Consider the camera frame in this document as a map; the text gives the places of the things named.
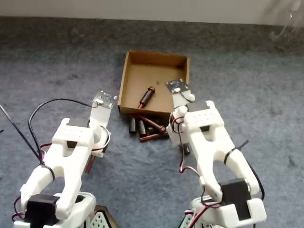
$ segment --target white wall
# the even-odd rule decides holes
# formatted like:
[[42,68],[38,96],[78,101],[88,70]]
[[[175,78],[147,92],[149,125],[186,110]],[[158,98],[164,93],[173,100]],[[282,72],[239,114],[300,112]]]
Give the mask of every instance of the white wall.
[[288,1],[0,0],[0,15],[273,24],[269,6]]

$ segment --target cylindrical object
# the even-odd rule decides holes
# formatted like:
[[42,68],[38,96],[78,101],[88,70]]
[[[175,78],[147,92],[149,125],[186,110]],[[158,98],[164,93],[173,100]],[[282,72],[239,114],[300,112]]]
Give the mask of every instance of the cylindrical object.
[[136,134],[136,119],[135,117],[130,117],[129,120],[129,133],[130,134]]
[[157,123],[155,123],[152,120],[149,120],[148,118],[142,116],[142,115],[137,115],[138,118],[140,118],[141,120],[147,122],[148,124],[150,124],[152,127],[156,128],[157,130],[159,130],[161,133],[166,131],[166,127],[162,126],[162,125],[158,125]]
[[152,135],[152,134],[158,134],[158,130],[155,129],[154,127],[148,127],[148,135]]
[[155,88],[153,86],[150,86],[148,88],[148,91],[143,95],[142,99],[139,102],[140,108],[143,108],[148,104],[149,100],[151,99],[154,93],[155,93]]
[[162,139],[162,138],[168,138],[168,133],[164,133],[164,134],[152,134],[152,135],[148,135],[146,137],[140,137],[139,141],[141,143],[146,142],[148,140],[151,139]]
[[146,126],[144,125],[142,120],[138,121],[138,133],[139,133],[139,137],[146,137],[147,131],[146,131]]

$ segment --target black wire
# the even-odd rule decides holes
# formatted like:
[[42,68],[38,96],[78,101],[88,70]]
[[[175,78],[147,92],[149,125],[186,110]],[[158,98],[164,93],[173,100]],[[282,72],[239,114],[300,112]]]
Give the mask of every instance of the black wire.
[[188,101],[189,103],[193,103],[193,101],[191,101],[191,100],[189,100],[189,99],[187,99],[186,97],[185,97],[185,95],[184,94],[182,94],[182,92],[181,91],[179,91],[179,93],[180,93],[180,95],[186,100],[186,101]]
[[261,200],[264,200],[264,198],[265,198],[265,190],[264,190],[264,187],[262,185],[262,182],[261,182],[260,178],[258,177],[258,175],[257,175],[256,171],[254,170],[254,168],[250,165],[250,163],[248,161],[247,161],[247,163],[248,163],[249,167],[251,168],[251,170],[253,172],[253,175],[256,177],[258,185],[259,185],[259,187],[261,189],[261,193],[262,193]]
[[14,210],[15,210],[15,213],[16,214],[19,214],[18,212],[17,212],[17,209],[16,209],[16,204],[18,203],[18,201],[21,199],[21,196],[18,196],[17,197],[17,199],[15,199],[15,202],[14,202]]
[[33,137],[33,140],[34,140],[34,142],[35,142],[35,145],[36,145],[36,147],[37,147],[38,159],[39,159],[39,161],[40,161],[40,164],[42,164],[42,151],[41,151],[41,149],[40,149],[40,145],[39,145],[38,139],[37,139],[37,137],[36,137],[36,135],[35,135],[35,133],[34,133],[33,127],[32,127],[32,120],[33,120],[33,117],[35,116],[35,114],[37,113],[37,111],[38,111],[41,107],[43,107],[43,106],[45,106],[46,104],[48,104],[48,103],[50,103],[50,102],[53,102],[53,101],[71,101],[71,102],[75,102],[75,103],[78,103],[78,104],[81,104],[81,105],[84,105],[84,106],[87,106],[87,107],[91,107],[91,108],[92,108],[91,105],[88,105],[88,104],[83,103],[83,102],[81,102],[81,101],[77,101],[77,100],[73,100],[73,99],[67,99],[67,98],[56,98],[56,99],[48,100],[48,101],[45,101],[45,102],[41,103],[41,104],[34,110],[34,112],[32,113],[32,115],[31,115],[31,116],[29,117],[29,119],[28,119],[28,128],[29,128],[29,131],[30,131],[30,133],[31,133],[31,135],[32,135],[32,137]]
[[54,173],[54,171],[52,170],[52,168],[51,168],[51,167],[48,167],[47,165],[45,165],[44,161],[42,161],[42,163],[41,163],[40,165],[43,166],[44,168],[47,168],[47,169],[51,172],[52,178],[53,178],[53,181],[54,181],[54,180],[55,180],[55,173]]
[[[247,143],[249,142],[249,140],[246,140],[242,145],[240,145],[239,147],[235,147],[233,148],[231,151],[229,151],[226,156],[225,156],[225,159],[224,159],[224,164],[226,164],[226,161],[227,161],[227,158],[228,156],[235,150],[235,149],[239,149],[241,150],[245,145],[247,145]],[[262,193],[262,196],[261,196],[261,200],[264,200],[265,198],[265,190],[264,190],[264,187],[262,185],[262,182],[260,180],[260,178],[258,177],[258,174],[256,173],[256,171],[254,170],[254,168],[250,165],[250,163],[247,161],[249,167],[251,168],[251,171],[253,172],[254,176],[256,177],[256,180],[258,182],[258,185],[261,189],[261,193]]]
[[226,153],[225,158],[224,158],[224,165],[226,165],[227,158],[229,157],[229,155],[230,155],[235,149],[238,149],[238,150],[240,151],[240,150],[241,150],[244,146],[246,146],[248,143],[249,143],[249,140],[246,140],[242,145],[240,145],[240,146],[238,146],[238,147],[234,147],[234,148],[232,148],[231,151],[229,151],[228,153]]
[[204,187],[204,191],[203,191],[203,193],[202,193],[202,195],[201,195],[201,198],[200,198],[200,201],[201,202],[203,202],[203,196],[204,196],[204,194],[205,194],[205,186],[203,186]]
[[5,114],[6,118],[10,121],[10,123],[13,125],[13,127],[17,130],[19,135],[22,137],[22,139],[25,141],[25,143],[28,145],[28,147],[32,150],[34,155],[39,159],[39,155],[36,153],[35,149],[32,147],[32,145],[29,143],[29,141],[26,139],[24,134],[20,131],[20,129],[15,125],[13,120],[11,119],[10,115],[5,111],[5,109],[0,105],[1,111]]

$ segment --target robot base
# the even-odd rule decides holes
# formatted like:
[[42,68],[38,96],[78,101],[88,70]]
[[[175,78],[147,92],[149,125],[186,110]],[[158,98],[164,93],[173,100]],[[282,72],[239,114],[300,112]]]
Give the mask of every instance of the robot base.
[[[191,223],[193,215],[186,215],[182,220],[179,228],[188,228],[189,224]],[[222,228],[218,225],[211,225],[211,224],[204,224],[197,222],[193,228]]]

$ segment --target wire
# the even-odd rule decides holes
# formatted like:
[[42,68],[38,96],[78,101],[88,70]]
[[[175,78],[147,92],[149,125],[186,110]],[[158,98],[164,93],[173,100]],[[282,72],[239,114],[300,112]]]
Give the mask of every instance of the wire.
[[22,212],[18,212],[18,213],[13,214],[13,215],[11,216],[11,220],[12,220],[13,222],[16,222],[15,217],[17,217],[17,216],[20,217],[20,215],[24,216],[24,214],[23,214]]
[[29,141],[26,139],[26,137],[24,136],[24,134],[15,125],[15,123],[11,119],[10,115],[5,111],[5,109],[2,107],[2,105],[0,105],[0,109],[5,114],[6,118],[10,121],[10,123],[13,125],[13,127],[17,130],[17,132],[22,137],[22,139],[25,141],[25,143],[28,145],[28,147],[32,150],[32,152],[34,153],[34,155],[39,159],[39,155],[36,153],[36,151],[34,150],[34,148],[32,147],[32,145],[29,143]]
[[204,207],[203,210],[201,210],[200,213],[196,213],[191,221],[191,223],[189,224],[188,228],[192,228],[195,223],[199,220],[199,218],[206,212],[206,210],[208,209],[209,207]]
[[182,140],[181,140],[181,133],[180,133],[180,124],[182,124],[183,122],[180,122],[178,125],[177,125],[177,130],[178,130],[178,134],[179,134],[179,137],[180,137],[180,145],[181,145],[181,148],[182,148],[182,159],[181,159],[181,162],[180,162],[180,166],[179,166],[179,172],[180,173],[184,173],[186,169],[188,170],[192,170],[196,175],[198,175],[198,177],[200,177],[199,173],[195,170],[195,168],[191,167],[191,166],[186,166],[183,168],[183,164],[184,164],[184,161],[185,161],[185,150],[184,150],[184,147],[183,147],[183,144],[182,144]]
[[193,101],[191,101],[191,100],[189,100],[189,99],[187,99],[186,97],[185,97],[185,95],[184,94],[182,94],[182,92],[181,91],[179,91],[179,94],[182,96],[182,98],[184,98],[186,101],[188,101],[189,103],[193,103]]
[[12,217],[11,217],[12,221],[15,221],[14,218],[16,216],[18,216],[20,219],[24,219],[22,217],[23,213],[22,212],[17,212],[17,208],[16,208],[16,204],[19,202],[20,199],[21,199],[21,196],[18,196],[17,199],[15,199],[15,201],[14,201],[14,211],[15,211],[15,214],[13,214]]
[[28,128],[29,128],[29,131],[33,137],[33,140],[35,142],[35,145],[37,147],[37,152],[38,152],[38,156],[39,156],[39,161],[40,163],[42,163],[42,152],[40,150],[40,146],[39,146],[39,142],[38,142],[38,139],[34,133],[34,130],[33,130],[33,127],[32,127],[32,120],[33,120],[33,117],[35,116],[35,114],[37,113],[37,111],[45,106],[46,104],[50,103],[50,102],[53,102],[53,101],[71,101],[71,102],[75,102],[75,103],[78,103],[78,104],[81,104],[81,105],[84,105],[84,106],[87,106],[87,107],[91,107],[91,108],[95,108],[95,107],[92,107],[91,105],[88,105],[86,103],[83,103],[81,101],[77,101],[77,100],[73,100],[73,99],[67,99],[67,98],[56,98],[56,99],[52,99],[52,100],[48,100],[48,101],[45,101],[43,103],[41,103],[35,110],[34,112],[32,113],[32,115],[29,117],[28,119]]
[[202,203],[202,205],[204,205],[205,207],[210,207],[210,208],[219,208],[221,203],[218,203],[218,202],[215,202],[214,204],[206,204],[206,202],[203,200],[203,196],[205,194],[205,186],[203,186],[203,188],[204,188],[204,190],[203,190],[203,193],[200,198],[200,202]]
[[264,200],[264,198],[265,198],[265,190],[264,190],[264,187],[263,187],[263,185],[262,185],[262,182],[261,182],[260,178],[258,177],[258,174],[257,174],[256,171],[254,170],[254,168],[250,165],[250,163],[249,163],[248,161],[247,161],[247,163],[248,163],[249,167],[251,168],[251,170],[252,170],[254,176],[256,177],[256,180],[257,180],[257,182],[258,182],[258,185],[259,185],[259,187],[260,187],[260,189],[261,189],[261,193],[262,193],[261,200]]
[[173,121],[172,121],[172,124],[171,124],[171,129],[173,130],[173,132],[174,133],[182,133],[181,131],[179,131],[179,132],[177,132],[176,130],[175,130],[175,128],[174,128],[174,124],[179,124],[177,121],[179,120],[179,119],[183,119],[184,117],[183,116],[181,116],[181,117],[177,117],[177,118],[174,118],[173,119]]
[[110,134],[109,130],[105,126],[102,126],[102,125],[100,125],[100,126],[105,129],[105,131],[106,131],[106,133],[108,135],[108,137],[107,137],[108,139],[107,139],[106,143],[103,145],[103,147],[97,148],[97,149],[93,149],[92,151],[98,151],[98,150],[104,149],[105,147],[107,147],[107,145],[110,143],[110,140],[111,140],[111,136],[110,136],[111,134]]

